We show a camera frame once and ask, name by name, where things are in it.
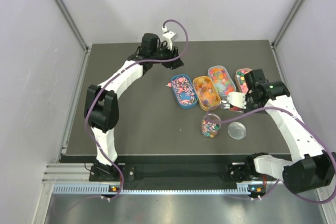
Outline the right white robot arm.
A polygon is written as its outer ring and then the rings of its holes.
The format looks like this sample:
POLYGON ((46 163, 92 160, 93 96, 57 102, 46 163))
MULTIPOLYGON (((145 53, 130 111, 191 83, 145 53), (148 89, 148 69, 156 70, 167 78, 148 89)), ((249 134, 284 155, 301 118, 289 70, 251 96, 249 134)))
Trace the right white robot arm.
POLYGON ((281 180, 291 193, 299 194, 331 184, 335 153, 304 126, 288 88, 282 81, 269 82, 261 69, 245 74, 248 92, 246 112, 265 110, 275 122, 290 151, 291 160, 257 153, 247 157, 245 174, 252 180, 263 174, 281 180))

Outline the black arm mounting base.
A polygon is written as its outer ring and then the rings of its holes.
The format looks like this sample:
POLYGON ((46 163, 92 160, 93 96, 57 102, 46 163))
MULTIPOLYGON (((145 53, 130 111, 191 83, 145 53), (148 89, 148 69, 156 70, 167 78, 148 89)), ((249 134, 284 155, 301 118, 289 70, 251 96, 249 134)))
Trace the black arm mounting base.
POLYGON ((251 175, 244 163, 119 163, 125 182, 145 178, 218 178, 224 182, 275 179, 269 175, 251 175))

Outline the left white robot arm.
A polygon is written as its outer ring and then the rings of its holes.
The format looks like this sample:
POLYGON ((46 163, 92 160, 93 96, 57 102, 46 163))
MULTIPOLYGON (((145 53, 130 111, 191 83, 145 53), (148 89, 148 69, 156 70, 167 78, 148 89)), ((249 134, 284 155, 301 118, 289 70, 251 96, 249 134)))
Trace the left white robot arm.
POLYGON ((118 99, 136 80, 147 73, 155 63, 168 69, 183 66, 178 48, 173 45, 177 33, 165 31, 163 37, 146 33, 135 53, 108 80, 91 85, 85 103, 85 128, 94 138, 97 147, 95 166, 107 180, 114 180, 119 168, 114 161, 118 155, 114 144, 114 128, 119 120, 118 99))

